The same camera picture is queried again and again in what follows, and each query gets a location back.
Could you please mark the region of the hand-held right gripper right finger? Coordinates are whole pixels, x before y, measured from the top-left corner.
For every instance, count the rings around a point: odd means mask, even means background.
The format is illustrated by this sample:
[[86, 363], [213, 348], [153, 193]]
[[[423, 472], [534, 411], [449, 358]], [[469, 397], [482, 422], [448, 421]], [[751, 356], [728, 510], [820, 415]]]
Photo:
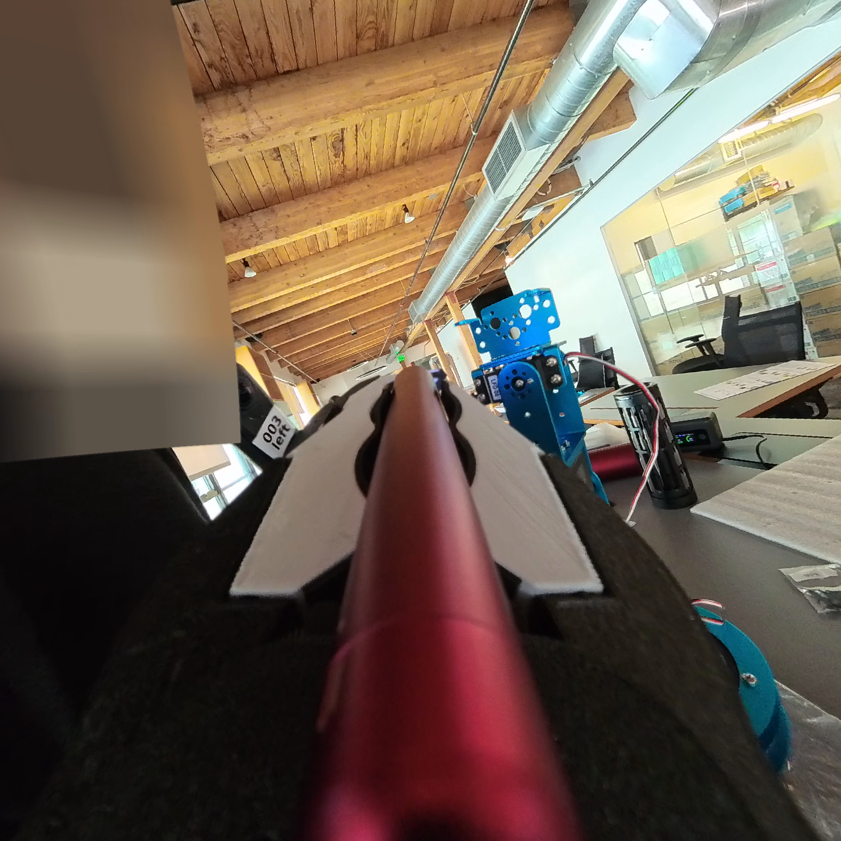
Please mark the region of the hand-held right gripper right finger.
[[603, 583], [558, 490], [543, 452], [466, 391], [438, 380], [453, 398], [455, 430], [475, 463], [471, 493], [495, 562], [530, 594], [601, 594]]

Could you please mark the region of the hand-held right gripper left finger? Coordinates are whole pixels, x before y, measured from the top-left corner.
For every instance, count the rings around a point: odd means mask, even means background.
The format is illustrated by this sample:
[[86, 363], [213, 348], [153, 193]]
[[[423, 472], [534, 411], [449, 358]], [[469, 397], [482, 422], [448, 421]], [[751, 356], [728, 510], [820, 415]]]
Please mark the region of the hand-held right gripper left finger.
[[296, 595], [352, 553], [365, 505], [355, 462], [385, 383], [359, 384], [293, 446], [288, 468], [231, 584], [232, 595]]

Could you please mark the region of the red metal tube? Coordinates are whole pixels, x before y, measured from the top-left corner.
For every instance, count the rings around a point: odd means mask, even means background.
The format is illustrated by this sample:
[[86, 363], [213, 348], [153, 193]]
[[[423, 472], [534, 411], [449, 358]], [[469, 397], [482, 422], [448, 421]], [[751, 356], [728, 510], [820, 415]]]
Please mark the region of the red metal tube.
[[589, 449], [588, 455], [593, 472], [603, 483], [639, 476], [646, 466], [646, 460], [639, 461], [636, 449], [630, 443]]

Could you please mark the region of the black patterned cylinder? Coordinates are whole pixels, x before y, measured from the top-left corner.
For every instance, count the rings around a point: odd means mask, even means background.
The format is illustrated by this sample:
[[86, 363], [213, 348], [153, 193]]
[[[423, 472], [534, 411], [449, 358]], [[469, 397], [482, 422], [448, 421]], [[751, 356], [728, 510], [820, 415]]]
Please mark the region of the black patterned cylinder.
[[639, 461], [646, 460], [644, 487], [654, 507], [680, 510], [693, 506], [696, 491], [675, 443], [658, 385], [626, 385], [614, 393], [614, 401]]

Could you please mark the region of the metal ceiling pipe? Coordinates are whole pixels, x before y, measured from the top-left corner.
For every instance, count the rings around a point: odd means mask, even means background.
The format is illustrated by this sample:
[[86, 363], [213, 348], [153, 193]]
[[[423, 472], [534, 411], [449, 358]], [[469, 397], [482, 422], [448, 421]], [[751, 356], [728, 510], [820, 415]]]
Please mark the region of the metal ceiling pipe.
[[429, 252], [431, 244], [436, 238], [437, 230], [438, 230], [440, 224], [442, 223], [443, 217], [446, 214], [446, 210], [447, 210], [448, 205], [450, 204], [450, 201], [452, 199], [452, 195], [455, 192], [457, 184], [458, 184], [458, 182], [460, 180], [460, 177], [463, 173], [463, 169], [465, 168], [465, 165], [468, 162], [468, 157], [470, 156], [470, 153], [472, 152], [472, 150], [474, 148], [474, 145], [476, 143], [478, 132], [481, 131], [481, 128], [482, 128], [483, 123], [485, 121], [485, 118], [486, 118], [486, 115], [488, 113], [490, 104], [493, 100], [493, 97], [494, 97], [498, 87], [499, 87], [500, 82], [502, 81], [502, 77], [505, 74], [505, 70], [507, 69], [507, 66], [510, 62], [510, 58], [511, 58], [511, 56], [512, 56], [512, 54], [513, 54], [513, 52], [516, 48], [516, 45], [517, 45], [517, 42], [520, 38], [520, 34], [522, 32], [522, 29], [525, 27], [527, 19], [528, 19], [529, 15], [531, 14], [531, 10], [533, 8], [533, 5], [534, 5], [533, 1], [525, 1], [524, 6], [521, 10], [520, 16], [517, 19], [516, 26], [513, 30], [513, 33], [511, 34], [511, 36], [508, 40], [508, 43], [507, 43], [507, 45], [506, 45], [506, 47], [503, 51], [502, 57], [500, 58], [499, 65], [498, 65], [498, 67], [497, 67], [497, 69], [494, 73], [494, 76], [493, 76], [491, 82], [489, 83], [488, 91], [487, 91], [487, 93], [486, 93], [486, 95], [485, 95], [485, 97], [482, 101], [481, 108], [479, 109], [477, 115], [471, 120], [470, 135], [469, 135], [469, 138], [468, 138], [468, 142], [467, 142], [466, 146], [464, 147], [461, 158], [460, 158], [460, 160], [457, 164], [457, 169], [455, 170], [455, 173], [452, 176], [452, 181], [450, 182], [450, 185], [447, 188], [447, 193], [446, 193], [446, 195], [445, 195], [445, 197], [442, 201], [442, 205], [440, 206], [440, 209], [439, 209], [438, 214], [436, 216], [435, 222], [431, 226], [429, 235], [425, 240], [424, 248], [423, 248], [423, 250], [420, 254], [419, 260], [418, 260], [417, 265], [415, 267], [415, 270], [414, 270], [414, 272], [411, 276], [411, 279], [409, 280], [408, 287], [407, 287], [407, 289], [405, 289], [404, 296], [399, 301], [398, 306], [397, 306], [397, 310], [395, 311], [395, 313], [393, 315], [393, 318], [392, 318], [392, 321], [389, 324], [389, 328], [386, 331], [382, 346], [380, 347], [380, 349], [378, 351], [378, 354], [375, 356], [375, 358], [370, 363], [370, 365], [371, 365], [370, 370], [372, 372], [373, 371], [378, 371], [382, 368], [382, 366], [378, 364], [378, 359], [383, 356], [383, 354], [386, 350], [389, 349], [390, 338], [391, 338], [392, 332], [394, 331], [394, 327], [396, 325], [398, 317], [400, 316], [404, 305], [409, 302], [409, 296], [410, 296], [410, 294], [412, 292], [412, 289], [415, 285], [415, 280], [417, 279], [417, 276], [420, 273], [423, 262], [426, 259], [426, 256]]

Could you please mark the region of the small bag of black parts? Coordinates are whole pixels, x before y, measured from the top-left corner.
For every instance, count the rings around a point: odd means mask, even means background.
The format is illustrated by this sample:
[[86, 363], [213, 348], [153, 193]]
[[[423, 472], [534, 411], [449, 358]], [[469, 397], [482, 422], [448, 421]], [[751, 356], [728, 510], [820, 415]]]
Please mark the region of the small bag of black parts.
[[780, 569], [815, 612], [840, 613], [840, 563], [827, 562]]

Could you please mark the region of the blue toy robot arm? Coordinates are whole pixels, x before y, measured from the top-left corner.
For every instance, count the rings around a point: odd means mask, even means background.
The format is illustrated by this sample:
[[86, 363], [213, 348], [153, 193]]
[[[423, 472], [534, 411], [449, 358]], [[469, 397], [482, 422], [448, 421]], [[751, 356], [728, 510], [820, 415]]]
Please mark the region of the blue toy robot arm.
[[[477, 400], [486, 405], [502, 404], [510, 426], [544, 453], [560, 457], [606, 501], [584, 442], [586, 427], [578, 384], [568, 356], [551, 341], [557, 321], [552, 292], [531, 289], [500, 300], [482, 310], [478, 318], [458, 325], [469, 329], [479, 354], [489, 354], [489, 360], [472, 374]], [[579, 373], [584, 362], [592, 362], [624, 378], [628, 385], [648, 383], [622, 372], [611, 360], [583, 353], [572, 357], [580, 362]], [[643, 477], [625, 518], [627, 525], [632, 524], [644, 486]], [[724, 664], [735, 674], [739, 699], [766, 759], [776, 773], [784, 772], [792, 750], [791, 724], [767, 660], [744, 632], [722, 617], [719, 603], [701, 599], [693, 606]]]

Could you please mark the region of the silver air duct with grille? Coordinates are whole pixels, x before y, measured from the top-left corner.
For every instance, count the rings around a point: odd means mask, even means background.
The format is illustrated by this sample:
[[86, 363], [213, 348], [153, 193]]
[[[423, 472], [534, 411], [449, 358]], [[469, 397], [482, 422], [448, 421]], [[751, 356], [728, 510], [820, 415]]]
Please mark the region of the silver air duct with grille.
[[837, 14], [829, 1], [589, 2], [534, 99], [506, 121], [486, 184], [410, 305], [412, 322], [426, 319], [615, 70], [648, 99], [698, 88]]

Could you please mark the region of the white foam sheet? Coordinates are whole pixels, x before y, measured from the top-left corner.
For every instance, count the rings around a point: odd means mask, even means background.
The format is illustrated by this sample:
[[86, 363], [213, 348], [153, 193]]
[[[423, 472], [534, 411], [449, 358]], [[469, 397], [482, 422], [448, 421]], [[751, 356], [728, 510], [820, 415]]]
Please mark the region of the white foam sheet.
[[840, 437], [691, 509], [825, 562], [840, 561]]

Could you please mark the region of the grey desk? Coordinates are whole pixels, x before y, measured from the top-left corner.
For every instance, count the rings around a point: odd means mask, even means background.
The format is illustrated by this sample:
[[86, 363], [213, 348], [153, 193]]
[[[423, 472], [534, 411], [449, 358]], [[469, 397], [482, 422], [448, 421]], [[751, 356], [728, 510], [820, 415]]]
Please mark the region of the grey desk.
[[[690, 455], [699, 502], [830, 439], [757, 435], [730, 442], [721, 456]], [[725, 618], [758, 645], [778, 682], [839, 719], [839, 613], [815, 612], [780, 572], [827, 562], [691, 509], [658, 510], [647, 497], [633, 522], [688, 595], [723, 604]]]

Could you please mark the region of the red electric screwdriver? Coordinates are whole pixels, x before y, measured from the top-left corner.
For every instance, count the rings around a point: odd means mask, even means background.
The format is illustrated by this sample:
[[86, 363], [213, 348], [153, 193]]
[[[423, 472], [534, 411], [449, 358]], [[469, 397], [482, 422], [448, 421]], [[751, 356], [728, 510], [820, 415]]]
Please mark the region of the red electric screwdriver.
[[429, 373], [394, 381], [302, 839], [583, 839]]

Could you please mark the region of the black box with green display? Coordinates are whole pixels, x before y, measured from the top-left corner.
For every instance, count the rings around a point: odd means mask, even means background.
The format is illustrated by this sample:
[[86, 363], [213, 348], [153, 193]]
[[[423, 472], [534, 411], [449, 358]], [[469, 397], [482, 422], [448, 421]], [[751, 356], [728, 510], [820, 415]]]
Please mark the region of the black box with green display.
[[689, 410], [670, 418], [675, 443], [688, 454], [719, 455], [724, 450], [723, 435], [713, 411]]

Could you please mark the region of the wooden edged desk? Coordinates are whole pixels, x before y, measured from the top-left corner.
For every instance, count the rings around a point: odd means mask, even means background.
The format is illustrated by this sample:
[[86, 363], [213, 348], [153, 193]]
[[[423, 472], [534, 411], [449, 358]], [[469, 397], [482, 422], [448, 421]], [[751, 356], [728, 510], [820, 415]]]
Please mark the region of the wooden edged desk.
[[669, 413], [673, 410], [711, 410], [720, 417], [753, 418], [806, 391], [816, 389], [839, 375], [840, 356], [826, 357], [820, 359], [819, 362], [823, 363], [824, 367], [815, 369], [811, 373], [789, 378], [780, 383], [765, 385], [726, 399], [710, 399], [696, 392], [725, 380], [759, 371], [762, 366], [740, 367], [732, 371], [717, 369], [664, 375], [655, 377], [653, 381], [657, 383]]

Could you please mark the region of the printed paper sheet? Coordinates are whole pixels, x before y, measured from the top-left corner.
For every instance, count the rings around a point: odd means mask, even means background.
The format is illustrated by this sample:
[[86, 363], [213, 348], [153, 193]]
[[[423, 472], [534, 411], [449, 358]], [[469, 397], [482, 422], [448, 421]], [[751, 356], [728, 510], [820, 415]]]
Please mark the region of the printed paper sheet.
[[833, 363], [824, 361], [788, 361], [778, 363], [761, 370], [748, 373], [736, 378], [714, 384], [695, 392], [708, 399], [728, 399], [730, 397], [749, 393], [756, 389], [778, 384], [785, 380], [806, 374], [815, 374], [833, 366]]

